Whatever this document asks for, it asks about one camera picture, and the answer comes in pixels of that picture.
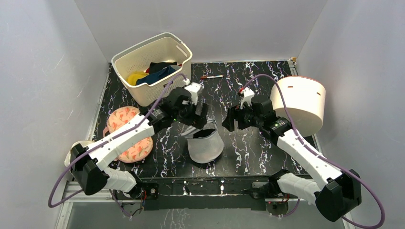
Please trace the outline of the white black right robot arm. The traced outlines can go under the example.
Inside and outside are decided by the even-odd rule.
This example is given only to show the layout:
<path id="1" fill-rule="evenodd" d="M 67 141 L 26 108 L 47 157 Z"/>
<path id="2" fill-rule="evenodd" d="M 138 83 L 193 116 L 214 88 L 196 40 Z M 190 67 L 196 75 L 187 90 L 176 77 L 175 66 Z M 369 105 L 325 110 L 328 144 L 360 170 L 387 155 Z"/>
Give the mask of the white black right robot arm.
<path id="1" fill-rule="evenodd" d="M 296 135 L 291 122 L 278 117 L 271 101 L 265 96 L 253 97 L 227 109 L 222 126 L 230 132 L 257 127 L 261 134 L 278 148 L 288 153 L 311 176 L 305 179 L 282 169 L 268 178 L 259 188 L 276 198 L 292 194 L 314 204 L 321 215 L 335 222 L 360 205 L 361 185 L 343 172 L 321 159 L 321 155 L 301 135 Z"/>

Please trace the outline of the navy blue cloth in basket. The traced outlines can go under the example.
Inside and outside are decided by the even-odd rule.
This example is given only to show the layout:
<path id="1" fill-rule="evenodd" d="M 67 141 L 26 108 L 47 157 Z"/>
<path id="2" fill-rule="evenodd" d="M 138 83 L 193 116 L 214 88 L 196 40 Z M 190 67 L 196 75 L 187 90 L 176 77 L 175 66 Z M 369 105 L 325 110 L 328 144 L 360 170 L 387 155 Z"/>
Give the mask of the navy blue cloth in basket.
<path id="1" fill-rule="evenodd" d="M 159 70 L 155 73 L 145 76 L 144 78 L 136 80 L 135 86 L 138 86 L 143 83 L 152 85 L 152 84 L 158 82 L 159 80 L 162 80 L 165 77 L 171 75 L 172 73 L 176 72 L 177 70 L 178 70 L 178 67 L 173 68 L 172 66 L 167 66 L 167 67 L 163 68 L 162 70 Z"/>

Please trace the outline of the red white marker pen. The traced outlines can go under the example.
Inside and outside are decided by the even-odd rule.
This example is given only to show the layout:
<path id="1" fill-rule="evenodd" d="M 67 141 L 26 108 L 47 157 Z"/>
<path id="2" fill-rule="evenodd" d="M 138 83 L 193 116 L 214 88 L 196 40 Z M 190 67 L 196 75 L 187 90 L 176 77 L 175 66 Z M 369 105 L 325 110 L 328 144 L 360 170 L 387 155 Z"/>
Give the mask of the red white marker pen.
<path id="1" fill-rule="evenodd" d="M 223 78 L 223 75 L 203 76 L 200 79 L 201 80 L 206 80 L 206 79 L 215 79 L 215 78 Z"/>

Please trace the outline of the yellow cloth in basket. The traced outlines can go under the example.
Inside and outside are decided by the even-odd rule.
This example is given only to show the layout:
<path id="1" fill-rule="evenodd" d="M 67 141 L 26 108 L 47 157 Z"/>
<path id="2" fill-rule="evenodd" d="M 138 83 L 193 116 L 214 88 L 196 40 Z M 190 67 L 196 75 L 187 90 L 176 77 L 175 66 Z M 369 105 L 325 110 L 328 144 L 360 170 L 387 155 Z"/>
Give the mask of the yellow cloth in basket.
<path id="1" fill-rule="evenodd" d="M 127 78 L 127 82 L 129 85 L 136 86 L 137 80 L 143 79 L 146 76 L 148 76 L 148 73 L 143 72 L 143 71 L 135 71 L 132 74 L 130 74 Z"/>

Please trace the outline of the black cloth in basket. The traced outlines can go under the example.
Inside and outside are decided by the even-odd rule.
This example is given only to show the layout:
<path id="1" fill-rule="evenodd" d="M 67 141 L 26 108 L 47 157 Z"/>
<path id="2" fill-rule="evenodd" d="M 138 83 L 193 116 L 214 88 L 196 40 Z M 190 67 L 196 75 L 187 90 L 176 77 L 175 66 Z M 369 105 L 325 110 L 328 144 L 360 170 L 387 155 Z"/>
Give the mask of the black cloth in basket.
<path id="1" fill-rule="evenodd" d="M 153 74 L 172 65 L 177 65 L 177 62 L 151 62 L 146 73 Z"/>

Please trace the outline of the cream perforated laundry basket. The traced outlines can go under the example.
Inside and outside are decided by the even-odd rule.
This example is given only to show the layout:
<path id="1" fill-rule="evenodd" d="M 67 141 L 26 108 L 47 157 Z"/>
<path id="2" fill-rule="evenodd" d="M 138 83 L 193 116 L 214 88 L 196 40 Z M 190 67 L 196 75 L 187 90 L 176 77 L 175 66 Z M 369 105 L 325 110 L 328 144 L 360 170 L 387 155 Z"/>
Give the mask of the cream perforated laundry basket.
<path id="1" fill-rule="evenodd" d="M 164 32 L 113 56 L 112 67 L 140 106 L 152 104 L 171 77 L 191 77 L 192 52 L 177 36 Z"/>

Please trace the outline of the black robot base mount plate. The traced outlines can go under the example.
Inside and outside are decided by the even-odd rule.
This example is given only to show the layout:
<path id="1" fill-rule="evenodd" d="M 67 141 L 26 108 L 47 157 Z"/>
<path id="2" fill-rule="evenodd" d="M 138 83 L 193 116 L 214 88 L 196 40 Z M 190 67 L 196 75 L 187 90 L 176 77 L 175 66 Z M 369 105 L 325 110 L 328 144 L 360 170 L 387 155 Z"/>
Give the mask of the black robot base mount plate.
<path id="1" fill-rule="evenodd" d="M 114 191 L 117 200 L 131 208 L 142 204 L 146 211 L 188 209 L 237 209 L 284 214 L 292 210 L 297 197 L 273 194 L 268 176 L 144 178 L 142 193 L 131 198 Z"/>

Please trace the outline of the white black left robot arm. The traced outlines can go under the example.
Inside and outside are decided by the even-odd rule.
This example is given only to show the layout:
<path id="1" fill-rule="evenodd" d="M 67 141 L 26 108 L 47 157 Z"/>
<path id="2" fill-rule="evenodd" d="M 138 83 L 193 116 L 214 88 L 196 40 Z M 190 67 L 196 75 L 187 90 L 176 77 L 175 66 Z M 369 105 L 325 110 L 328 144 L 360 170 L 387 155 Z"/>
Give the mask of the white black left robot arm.
<path id="1" fill-rule="evenodd" d="M 198 96 L 202 86 L 191 83 L 177 87 L 170 94 L 155 101 L 145 114 L 137 114 L 128 123 L 103 139 L 82 146 L 73 146 L 70 153 L 70 172 L 85 195 L 102 189 L 119 190 L 130 198 L 138 198 L 144 190 L 143 182 L 133 172 L 114 170 L 109 164 L 136 143 L 151 137 L 174 122 L 202 129 L 207 123 L 207 104 L 197 114 Z"/>

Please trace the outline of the cream cylindrical drum container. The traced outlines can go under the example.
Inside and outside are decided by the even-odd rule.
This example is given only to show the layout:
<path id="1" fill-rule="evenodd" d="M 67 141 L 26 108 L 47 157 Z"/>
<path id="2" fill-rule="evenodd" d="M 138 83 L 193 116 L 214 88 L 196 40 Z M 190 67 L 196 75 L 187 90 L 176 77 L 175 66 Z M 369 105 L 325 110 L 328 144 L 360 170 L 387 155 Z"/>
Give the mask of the cream cylindrical drum container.
<path id="1" fill-rule="evenodd" d="M 316 80 L 288 76 L 277 82 L 287 110 L 303 137 L 316 134 L 323 126 L 325 87 Z"/>

